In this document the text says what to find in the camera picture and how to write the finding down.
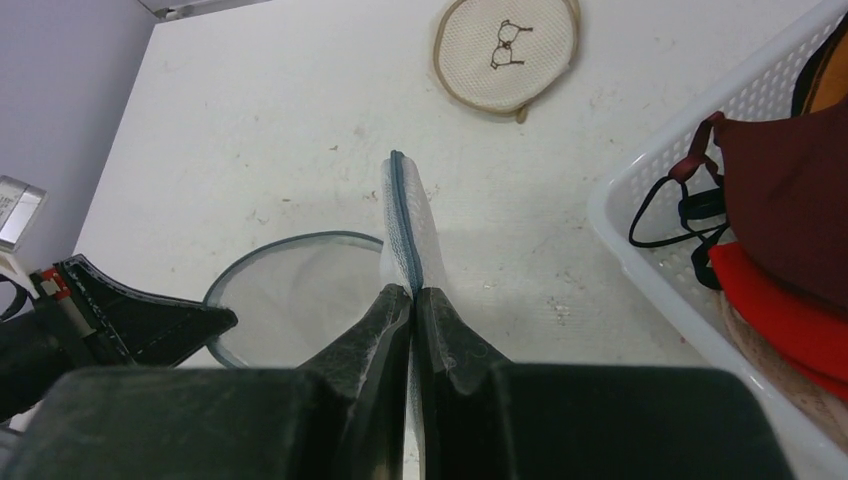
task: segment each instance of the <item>mesh laundry bag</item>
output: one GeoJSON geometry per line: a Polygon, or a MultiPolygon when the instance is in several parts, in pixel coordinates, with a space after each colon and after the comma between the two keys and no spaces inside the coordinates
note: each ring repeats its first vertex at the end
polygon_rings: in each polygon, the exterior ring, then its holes
{"type": "Polygon", "coordinates": [[[204,303],[239,323],[209,345],[232,367],[296,367],[347,331],[374,302],[382,242],[320,232],[261,247],[230,266],[204,303]]]}
{"type": "Polygon", "coordinates": [[[383,163],[383,217],[386,244],[380,257],[384,284],[404,287],[411,297],[426,287],[445,287],[445,266],[436,223],[418,168],[393,151],[383,163]]]}
{"type": "Polygon", "coordinates": [[[458,0],[436,34],[433,65],[448,93],[518,123],[577,51],[577,0],[458,0]]]}

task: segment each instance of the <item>gray wall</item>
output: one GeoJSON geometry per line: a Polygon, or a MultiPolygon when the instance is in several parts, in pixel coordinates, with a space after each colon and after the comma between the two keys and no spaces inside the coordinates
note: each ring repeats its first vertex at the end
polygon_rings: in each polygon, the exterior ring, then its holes
{"type": "Polygon", "coordinates": [[[255,3],[267,2],[269,0],[139,0],[151,12],[157,12],[165,8],[174,8],[176,11],[169,13],[166,20],[178,20],[186,17],[196,17],[207,13],[220,12],[230,8],[253,5],[255,3]]]}
{"type": "Polygon", "coordinates": [[[155,22],[137,0],[0,0],[0,174],[48,192],[25,267],[72,253],[155,22]]]}

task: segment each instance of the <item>white plastic basket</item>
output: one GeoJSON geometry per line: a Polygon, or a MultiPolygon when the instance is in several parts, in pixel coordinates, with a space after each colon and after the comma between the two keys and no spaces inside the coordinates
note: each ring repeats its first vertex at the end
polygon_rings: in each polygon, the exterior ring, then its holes
{"type": "MultiPolygon", "coordinates": [[[[717,110],[738,120],[789,116],[795,79],[846,11],[848,0],[822,1],[672,118],[627,158],[622,170],[597,185],[589,200],[589,219],[619,258],[624,274],[708,362],[735,373],[749,385],[787,450],[808,457],[805,460],[809,463],[837,478],[848,477],[848,457],[754,369],[729,340],[715,294],[697,282],[692,270],[689,257],[697,241],[654,250],[637,249],[628,243],[627,231],[650,187],[685,156],[701,120],[717,110]]],[[[711,148],[708,153],[720,162],[720,152],[711,148]]],[[[703,171],[687,185],[693,193],[714,186],[703,171]]],[[[676,184],[663,187],[640,221],[637,238],[658,240],[683,233],[677,223],[679,199],[676,184]]]]}

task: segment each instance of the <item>orange fabric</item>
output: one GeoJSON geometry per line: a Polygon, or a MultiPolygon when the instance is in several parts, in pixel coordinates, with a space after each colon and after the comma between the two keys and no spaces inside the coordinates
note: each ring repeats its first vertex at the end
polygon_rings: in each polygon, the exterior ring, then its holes
{"type": "Polygon", "coordinates": [[[739,243],[710,249],[728,301],[774,348],[807,369],[848,383],[848,318],[778,285],[739,243]]]}
{"type": "Polygon", "coordinates": [[[848,41],[843,21],[828,42],[826,58],[819,65],[813,85],[804,105],[804,113],[817,112],[836,105],[848,93],[848,41]]]}

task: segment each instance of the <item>zipper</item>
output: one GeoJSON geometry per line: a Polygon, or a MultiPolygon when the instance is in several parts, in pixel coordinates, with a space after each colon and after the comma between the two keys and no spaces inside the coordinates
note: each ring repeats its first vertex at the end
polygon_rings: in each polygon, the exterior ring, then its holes
{"type": "Polygon", "coordinates": [[[409,268],[409,286],[414,296],[424,285],[424,271],[421,268],[421,257],[418,256],[418,250],[415,248],[412,222],[409,220],[409,207],[406,204],[406,187],[403,177],[404,157],[405,155],[402,152],[392,150],[389,168],[392,176],[394,208],[398,213],[396,218],[399,223],[400,251],[397,253],[400,255],[399,260],[409,268]]]}

